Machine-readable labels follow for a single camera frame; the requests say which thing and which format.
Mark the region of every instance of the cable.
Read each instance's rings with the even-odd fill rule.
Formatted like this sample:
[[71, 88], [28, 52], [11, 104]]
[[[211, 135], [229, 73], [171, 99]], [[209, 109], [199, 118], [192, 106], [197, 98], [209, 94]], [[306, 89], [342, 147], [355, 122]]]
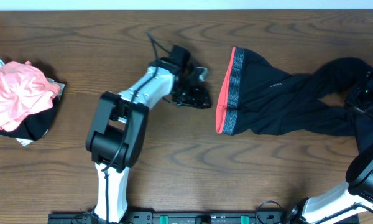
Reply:
[[150, 41], [153, 42], [154, 44], [156, 44], [158, 47], [160, 47], [162, 50], [164, 50], [166, 53], [170, 53], [169, 50], [167, 50], [165, 47], [163, 47], [162, 45], [160, 45], [154, 38], [154, 36], [150, 33], [150, 32], [147, 32], [147, 36], [149, 37]]
[[121, 142], [120, 142], [119, 146], [117, 147], [116, 153], [113, 155], [113, 158], [111, 159], [111, 161], [109, 162], [109, 164], [104, 169], [101, 170], [101, 172], [105, 173], [106, 224], [109, 224], [109, 194], [108, 194], [108, 189], [109, 189], [109, 174], [108, 174], [108, 169], [110, 167], [112, 167], [113, 164], [117, 161], [117, 158], [119, 157], [120, 151], [121, 151], [121, 149], [122, 149], [122, 147], [124, 145], [124, 141], [126, 140], [127, 131], [129, 130], [129, 123], [130, 123], [130, 120], [131, 120], [131, 111], [132, 111], [132, 109], [134, 107], [133, 102], [134, 102], [134, 100], [135, 100], [138, 92], [141, 90], [142, 87], [144, 87], [148, 82], [150, 82], [152, 79], [154, 79], [156, 77], [157, 70], [159, 69], [158, 66], [157, 66], [157, 61], [159, 59], [159, 56], [157, 55], [157, 49], [156, 49], [155, 44], [158, 45], [165, 52], [170, 53], [166, 48], [164, 48], [158, 42], [156, 42], [156, 40], [154, 39], [154, 37], [152, 36], [152, 34], [150, 34], [150, 33], [147, 32], [147, 36], [148, 36], [148, 38], [150, 40], [150, 43], [152, 44], [152, 48], [153, 48], [154, 54], [155, 54], [155, 72], [154, 72], [154, 74], [148, 80], [146, 80], [142, 85], [140, 85], [132, 93], [132, 97], [131, 97], [131, 100], [130, 100], [129, 113], [127, 115], [126, 127], [124, 127], [124, 134], [123, 134], [123, 137], [121, 139]]
[[365, 205], [362, 205], [360, 203], [355, 203], [354, 205], [352, 205], [352, 206], [350, 206], [348, 208], [345, 208], [344, 210], [341, 210], [340, 212], [334, 213], [333, 215], [330, 215], [329, 217], [324, 217], [323, 219], [319, 220], [316, 224], [320, 224], [320, 223], [326, 222], [328, 220], [336, 218], [336, 217], [338, 217], [338, 216], [340, 216], [340, 215], [342, 215], [344, 213], [347, 213], [347, 212], [349, 212], [351, 210], [354, 210], [354, 209], [357, 209], [359, 207], [364, 208], [368, 212], [371, 212], [373, 214], [373, 209], [371, 209], [371, 208], [369, 208], [369, 207], [367, 207]]
[[105, 173], [105, 204], [106, 204], [106, 224], [109, 224], [109, 174], [107, 171]]
[[[130, 113], [127, 115], [127, 121], [130, 121], [131, 111], [132, 111], [132, 108], [134, 106], [133, 102], [134, 102], [134, 99], [136, 98], [138, 92], [141, 90], [142, 87], [144, 87], [148, 82], [150, 82], [153, 78], [156, 77], [157, 70], [158, 70], [157, 61], [159, 59], [159, 56], [157, 55], [157, 49], [156, 49], [155, 44], [158, 45], [160, 48], [162, 48], [164, 51], [169, 52], [167, 49], [165, 49], [164, 47], [162, 47], [160, 44], [158, 44], [156, 42], [156, 40], [153, 38], [152, 34], [147, 32], [147, 36], [150, 40], [150, 43], [152, 44], [152, 48], [153, 48], [154, 54], [155, 54], [155, 72], [148, 80], [146, 80], [141, 86], [139, 86], [136, 90], [134, 90], [134, 92], [132, 94], [132, 97], [131, 97], [131, 101], [130, 101], [130, 108], [129, 108]], [[109, 162], [109, 164], [102, 170], [103, 172], [107, 171], [110, 167], [112, 167], [113, 164], [115, 163], [115, 161], [117, 160], [117, 157], [119, 157], [119, 153], [121, 151], [121, 148], [123, 147], [124, 141], [126, 140], [128, 129], [129, 129], [129, 122], [126, 122], [126, 127], [124, 128], [124, 134], [123, 134], [122, 140], [120, 142], [120, 145], [117, 148], [116, 153], [113, 156], [113, 158], [111, 159], [111, 161]]]
[[[260, 210], [261, 207], [263, 207], [264, 205], [266, 205], [268, 203], [274, 203], [274, 204], [278, 205], [279, 208], [282, 209], [283, 213], [285, 212], [285, 209], [282, 206], [280, 206], [276, 201], [273, 201], [273, 200], [268, 200], [266, 202], [262, 202], [262, 204], [257, 208], [257, 212]], [[257, 219], [261, 222], [261, 224], [265, 224], [263, 221], [261, 221], [261, 218], [260, 218], [259, 215], [257, 216]]]
[[166, 98], [164, 98], [164, 97], [162, 97], [162, 99], [164, 100], [164, 102], [170, 103], [171, 105], [174, 105], [174, 106], [177, 106], [177, 107], [182, 106], [182, 105], [178, 105], [178, 104], [176, 104], [176, 103], [173, 103], [173, 102], [171, 102], [170, 100], [168, 100], [168, 99], [166, 99]]

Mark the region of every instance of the white wall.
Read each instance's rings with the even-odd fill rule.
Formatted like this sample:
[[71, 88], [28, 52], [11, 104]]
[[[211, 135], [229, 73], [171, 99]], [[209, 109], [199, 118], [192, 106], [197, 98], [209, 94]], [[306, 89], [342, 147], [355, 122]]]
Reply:
[[373, 0], [0, 0], [0, 11], [120, 9], [373, 9]]

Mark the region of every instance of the pink shirt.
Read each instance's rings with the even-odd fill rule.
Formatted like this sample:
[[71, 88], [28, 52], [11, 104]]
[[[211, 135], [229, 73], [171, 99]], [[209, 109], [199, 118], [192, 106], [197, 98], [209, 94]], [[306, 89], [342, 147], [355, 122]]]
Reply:
[[30, 62], [0, 68], [0, 130], [13, 131], [30, 114], [53, 106], [60, 87], [47, 81]]

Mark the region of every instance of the black pants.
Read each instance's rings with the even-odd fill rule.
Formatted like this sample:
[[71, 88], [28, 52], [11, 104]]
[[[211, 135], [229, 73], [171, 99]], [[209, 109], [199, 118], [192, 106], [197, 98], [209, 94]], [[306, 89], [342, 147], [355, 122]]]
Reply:
[[313, 75], [290, 75], [255, 52], [234, 47], [217, 105], [217, 132], [279, 135], [305, 129], [355, 136], [363, 151], [373, 143], [373, 119], [318, 98], [349, 89], [372, 70], [362, 60], [341, 58]]

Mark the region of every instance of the pink cloth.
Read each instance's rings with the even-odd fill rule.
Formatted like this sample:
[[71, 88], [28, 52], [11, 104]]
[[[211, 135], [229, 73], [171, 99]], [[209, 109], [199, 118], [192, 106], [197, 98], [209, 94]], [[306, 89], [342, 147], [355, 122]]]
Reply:
[[226, 110], [228, 105], [228, 91], [229, 91], [229, 81], [231, 78], [232, 65], [234, 63], [236, 48], [232, 48], [231, 59], [229, 60], [228, 69], [225, 73], [225, 78], [221, 91], [219, 92], [217, 110], [216, 110], [216, 130], [218, 134], [221, 134], [224, 129]]
[[13, 131], [30, 114], [53, 106], [60, 92], [57, 84], [30, 62], [10, 62], [0, 68], [0, 130]]

